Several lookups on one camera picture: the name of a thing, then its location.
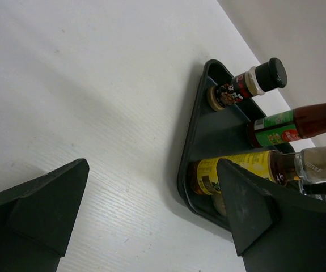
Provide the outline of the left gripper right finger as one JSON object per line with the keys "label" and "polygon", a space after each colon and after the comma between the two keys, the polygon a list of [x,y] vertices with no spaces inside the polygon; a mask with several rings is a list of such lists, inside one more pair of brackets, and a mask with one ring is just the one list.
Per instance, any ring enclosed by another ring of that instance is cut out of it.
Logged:
{"label": "left gripper right finger", "polygon": [[326,271],[326,202],[219,159],[236,252],[247,271]]}

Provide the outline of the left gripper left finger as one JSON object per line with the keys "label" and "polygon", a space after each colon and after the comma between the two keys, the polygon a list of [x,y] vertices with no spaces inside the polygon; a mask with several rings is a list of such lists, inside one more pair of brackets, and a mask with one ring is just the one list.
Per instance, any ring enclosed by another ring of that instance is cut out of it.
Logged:
{"label": "left gripper left finger", "polygon": [[76,159],[0,192],[0,271],[57,270],[89,170],[86,159]]}

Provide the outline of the yellow-label brown bottle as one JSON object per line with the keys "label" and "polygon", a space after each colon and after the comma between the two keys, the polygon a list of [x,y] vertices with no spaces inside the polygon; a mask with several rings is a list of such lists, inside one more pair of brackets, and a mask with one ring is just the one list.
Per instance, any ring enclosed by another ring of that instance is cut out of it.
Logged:
{"label": "yellow-label brown bottle", "polygon": [[[317,183],[326,181],[326,146],[305,148],[300,152],[284,154],[278,150],[224,156],[256,176],[287,186],[292,181]],[[220,157],[192,163],[187,179],[198,195],[221,194],[217,164]]]}

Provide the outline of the red sauce bottle yellow cap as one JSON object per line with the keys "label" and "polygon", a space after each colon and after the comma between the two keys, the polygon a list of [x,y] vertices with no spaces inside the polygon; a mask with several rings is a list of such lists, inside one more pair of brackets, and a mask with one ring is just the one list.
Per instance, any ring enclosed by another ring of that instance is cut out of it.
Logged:
{"label": "red sauce bottle yellow cap", "polygon": [[312,138],[326,133],[326,103],[308,105],[250,122],[246,128],[255,148]]}

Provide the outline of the small spice jar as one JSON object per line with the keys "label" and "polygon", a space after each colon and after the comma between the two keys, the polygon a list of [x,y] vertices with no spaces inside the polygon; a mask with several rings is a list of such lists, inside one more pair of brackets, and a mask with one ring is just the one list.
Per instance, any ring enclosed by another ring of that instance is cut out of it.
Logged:
{"label": "small spice jar", "polygon": [[210,87],[207,90],[207,100],[214,111],[221,111],[286,85],[286,69],[280,59],[273,57],[233,77],[227,83]]}

